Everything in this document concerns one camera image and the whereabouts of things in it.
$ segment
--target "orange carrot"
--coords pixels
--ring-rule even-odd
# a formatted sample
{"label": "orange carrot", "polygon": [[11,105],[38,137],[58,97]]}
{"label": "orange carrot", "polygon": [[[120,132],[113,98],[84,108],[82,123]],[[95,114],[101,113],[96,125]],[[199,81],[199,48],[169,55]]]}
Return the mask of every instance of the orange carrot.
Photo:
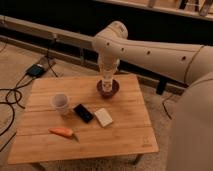
{"label": "orange carrot", "polygon": [[73,135],[73,130],[66,127],[54,127],[50,128],[49,131],[53,134],[61,135],[70,138]]}

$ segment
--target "white cup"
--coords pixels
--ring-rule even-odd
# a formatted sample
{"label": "white cup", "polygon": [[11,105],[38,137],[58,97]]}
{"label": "white cup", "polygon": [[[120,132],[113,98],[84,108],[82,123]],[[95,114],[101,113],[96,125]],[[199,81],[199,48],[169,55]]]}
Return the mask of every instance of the white cup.
{"label": "white cup", "polygon": [[61,115],[67,115],[69,110],[69,98],[65,94],[56,94],[51,99],[52,107]]}

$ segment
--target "electrical cable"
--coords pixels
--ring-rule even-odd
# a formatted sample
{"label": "electrical cable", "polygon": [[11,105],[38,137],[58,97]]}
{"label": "electrical cable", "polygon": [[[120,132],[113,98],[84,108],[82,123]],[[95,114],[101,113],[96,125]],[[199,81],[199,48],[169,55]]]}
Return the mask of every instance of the electrical cable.
{"label": "electrical cable", "polygon": [[3,51],[6,49],[6,47],[7,47],[7,42],[4,43],[4,46],[3,46],[3,48],[0,50],[0,53],[3,52]]}
{"label": "electrical cable", "polygon": [[163,108],[164,108],[164,110],[165,110],[165,112],[166,112],[166,115],[168,116],[168,118],[169,118],[170,120],[172,120],[172,116],[169,114],[169,112],[168,112],[168,110],[167,110],[167,108],[166,108],[165,102],[168,101],[172,96],[173,96],[173,94],[171,94],[169,97],[165,98],[165,99],[162,101],[162,106],[163,106]]}
{"label": "electrical cable", "polygon": [[[19,107],[21,108],[25,108],[24,106],[22,106],[21,104],[19,104],[19,101],[22,99],[22,93],[19,91],[19,89],[21,88],[24,88],[26,86],[28,86],[35,78],[32,78],[30,81],[28,81],[27,83],[23,84],[23,85],[19,85],[23,80],[24,78],[26,77],[27,75],[24,74],[21,79],[16,83],[15,87],[12,88],[12,89],[8,89],[8,88],[3,88],[3,89],[0,89],[0,92],[1,91],[8,91],[8,93],[6,94],[5,96],[5,101],[0,101],[0,104],[2,105],[7,105],[10,107],[10,109],[12,110],[12,119],[9,123],[9,125],[0,133],[0,136],[4,135],[9,129],[10,127],[12,126],[13,122],[14,122],[14,119],[15,119],[15,108],[13,107],[14,104],[17,104]],[[14,98],[15,98],[15,101],[13,102],[10,102],[8,100],[9,98],[9,95],[10,93],[14,93]],[[16,135],[16,132],[8,139],[8,141],[2,146],[2,148],[0,149],[0,152],[2,152],[4,150],[4,148],[7,146],[7,144],[11,141],[11,139]]]}
{"label": "electrical cable", "polygon": [[[16,84],[15,88],[10,89],[9,92],[6,94],[6,96],[5,96],[5,101],[6,101],[7,103],[9,103],[9,104],[17,104],[17,105],[18,105],[19,107],[21,107],[22,109],[25,109],[25,107],[22,106],[22,105],[19,103],[19,101],[20,101],[21,98],[22,98],[22,94],[21,94],[19,91],[17,91],[17,90],[20,89],[20,88],[23,88],[23,87],[28,86],[34,79],[35,79],[35,78],[32,78],[30,81],[28,81],[28,82],[25,83],[24,85],[18,86],[18,84],[22,81],[22,80],[20,80],[20,81]],[[14,102],[10,102],[10,101],[9,101],[9,95],[10,95],[12,92],[14,93],[14,98],[15,98],[15,101],[14,101]]]}
{"label": "electrical cable", "polygon": [[15,137],[16,132],[13,133],[13,135],[7,140],[7,142],[2,146],[2,148],[0,149],[0,153],[4,150],[4,148],[7,146],[7,144],[9,144],[9,142],[13,139],[13,137]]}
{"label": "electrical cable", "polygon": [[47,52],[46,52],[46,55],[45,57],[47,58],[47,63],[48,63],[48,66],[50,68],[50,70],[52,71],[52,73],[54,74],[55,77],[58,77],[58,75],[56,74],[56,72],[53,70],[52,66],[50,65],[50,57],[49,57],[49,53],[50,53],[50,48],[52,47],[53,44],[55,44],[55,42],[57,41],[57,39],[53,39],[49,46],[47,47]]}

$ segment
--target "table top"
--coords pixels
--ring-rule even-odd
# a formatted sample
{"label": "table top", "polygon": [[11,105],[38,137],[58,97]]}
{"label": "table top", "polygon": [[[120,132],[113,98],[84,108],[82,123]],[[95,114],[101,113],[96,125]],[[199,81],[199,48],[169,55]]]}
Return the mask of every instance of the table top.
{"label": "table top", "polygon": [[[115,75],[120,90],[103,99],[96,90],[100,76],[41,78],[34,81],[21,117],[9,164],[82,159],[158,151],[158,145],[137,77]],[[65,93],[71,112],[62,117],[50,105],[51,97]],[[72,110],[79,103],[89,111],[105,108],[114,122],[103,128],[97,119],[84,123]],[[48,129],[65,126],[79,142],[51,134]]]}

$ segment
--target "white sponge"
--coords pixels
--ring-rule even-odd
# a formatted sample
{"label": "white sponge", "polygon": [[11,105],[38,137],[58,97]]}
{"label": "white sponge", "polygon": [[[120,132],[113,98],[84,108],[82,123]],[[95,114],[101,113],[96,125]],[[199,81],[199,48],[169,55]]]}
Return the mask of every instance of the white sponge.
{"label": "white sponge", "polygon": [[113,122],[111,116],[107,112],[105,108],[101,108],[94,112],[95,116],[97,117],[98,121],[102,125],[102,127],[105,127]]}

